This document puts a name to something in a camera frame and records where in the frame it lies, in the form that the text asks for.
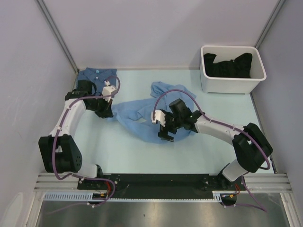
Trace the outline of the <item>light blue long sleeve shirt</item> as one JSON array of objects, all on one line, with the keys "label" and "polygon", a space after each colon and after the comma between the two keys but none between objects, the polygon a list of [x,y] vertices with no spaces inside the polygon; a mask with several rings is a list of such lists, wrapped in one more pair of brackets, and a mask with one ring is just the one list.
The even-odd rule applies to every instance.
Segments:
[{"label": "light blue long sleeve shirt", "polygon": [[[135,100],[112,105],[112,118],[107,118],[108,122],[118,121],[130,133],[145,142],[156,144],[165,144],[168,141],[161,140],[158,137],[159,125],[152,124],[151,112],[154,109],[157,99],[166,91],[180,89],[190,94],[194,99],[196,95],[183,85],[170,85],[163,82],[153,82],[151,84],[151,97],[149,99]],[[169,104],[180,98],[191,111],[194,109],[192,99],[182,92],[170,92],[166,94],[157,104],[157,110],[163,109],[170,111]],[[187,137],[193,135],[193,132],[187,131]]]}]

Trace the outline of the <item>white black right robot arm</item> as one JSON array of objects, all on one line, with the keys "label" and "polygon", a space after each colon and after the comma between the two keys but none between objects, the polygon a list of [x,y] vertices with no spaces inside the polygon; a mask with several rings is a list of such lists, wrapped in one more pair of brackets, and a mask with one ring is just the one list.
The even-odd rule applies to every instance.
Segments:
[{"label": "white black right robot arm", "polygon": [[169,105],[171,111],[163,109],[151,113],[153,124],[160,124],[158,137],[166,141],[174,141],[169,133],[176,134],[184,128],[187,131],[207,134],[232,145],[236,159],[228,163],[217,175],[219,186],[224,190],[231,189],[236,180],[246,173],[255,173],[263,163],[268,162],[273,148],[260,128],[249,123],[246,126],[233,126],[211,119],[205,113],[192,112],[181,99]]}]

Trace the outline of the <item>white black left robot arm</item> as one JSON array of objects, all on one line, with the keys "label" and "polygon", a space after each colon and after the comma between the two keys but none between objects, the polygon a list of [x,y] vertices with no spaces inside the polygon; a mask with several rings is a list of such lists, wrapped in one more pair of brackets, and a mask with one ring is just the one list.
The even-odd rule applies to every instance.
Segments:
[{"label": "white black left robot arm", "polygon": [[94,112],[99,118],[113,117],[113,96],[119,89],[119,86],[110,84],[109,80],[105,80],[101,91],[97,90],[93,82],[79,80],[77,87],[67,93],[63,112],[55,128],[48,136],[40,137],[38,141],[46,172],[54,173],[59,180],[64,179],[62,173],[88,178],[89,185],[94,189],[104,185],[105,178],[101,167],[83,161],[74,135],[86,111]]}]

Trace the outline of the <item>folded dark blue checked shirt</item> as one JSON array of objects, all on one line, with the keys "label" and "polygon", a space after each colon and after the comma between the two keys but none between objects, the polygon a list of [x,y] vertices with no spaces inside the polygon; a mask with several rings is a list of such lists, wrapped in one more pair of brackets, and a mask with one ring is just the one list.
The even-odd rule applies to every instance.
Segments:
[{"label": "folded dark blue checked shirt", "polygon": [[76,83],[78,80],[89,80],[95,84],[96,88],[92,87],[92,94],[95,92],[102,92],[105,86],[104,81],[108,80],[110,85],[116,86],[116,79],[112,76],[116,76],[117,69],[95,69],[86,68],[85,70],[79,71],[76,77]]}]

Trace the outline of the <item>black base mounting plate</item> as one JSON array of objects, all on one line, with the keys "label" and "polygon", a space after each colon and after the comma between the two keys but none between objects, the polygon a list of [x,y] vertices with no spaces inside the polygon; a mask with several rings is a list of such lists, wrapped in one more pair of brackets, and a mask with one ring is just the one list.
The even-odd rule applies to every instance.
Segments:
[{"label": "black base mounting plate", "polygon": [[210,174],[107,174],[114,182],[114,199],[210,199],[213,191],[244,191],[241,178],[234,182]]}]

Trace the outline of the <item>white plastic bin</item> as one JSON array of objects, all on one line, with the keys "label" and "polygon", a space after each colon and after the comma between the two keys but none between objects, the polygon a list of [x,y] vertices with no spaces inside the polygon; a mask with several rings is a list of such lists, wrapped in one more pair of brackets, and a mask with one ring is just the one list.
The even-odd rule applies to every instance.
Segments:
[{"label": "white plastic bin", "polygon": [[[214,63],[234,60],[244,53],[252,54],[250,77],[242,78],[216,78],[207,75],[204,55],[215,54]],[[202,90],[205,93],[231,93],[248,94],[260,82],[267,78],[263,62],[258,50],[251,46],[204,45],[201,47],[200,78]]]}]

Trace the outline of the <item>black shirt in bin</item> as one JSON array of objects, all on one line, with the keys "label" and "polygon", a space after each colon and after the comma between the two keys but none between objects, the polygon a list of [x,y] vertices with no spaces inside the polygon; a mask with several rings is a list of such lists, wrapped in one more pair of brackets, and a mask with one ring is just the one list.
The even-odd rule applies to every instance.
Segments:
[{"label": "black shirt in bin", "polygon": [[206,75],[213,78],[249,79],[252,54],[244,53],[229,61],[214,63],[216,54],[207,53],[203,56]]}]

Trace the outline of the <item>aluminium frame rail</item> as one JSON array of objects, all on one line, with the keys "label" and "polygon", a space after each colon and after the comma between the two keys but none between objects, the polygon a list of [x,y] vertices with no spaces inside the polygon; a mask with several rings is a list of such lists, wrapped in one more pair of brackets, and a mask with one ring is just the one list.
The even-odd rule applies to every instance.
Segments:
[{"label": "aluminium frame rail", "polygon": [[[247,174],[246,186],[257,193],[291,193],[287,174]],[[78,179],[72,176],[58,180],[51,173],[39,174],[34,190],[37,192],[78,192]]]}]

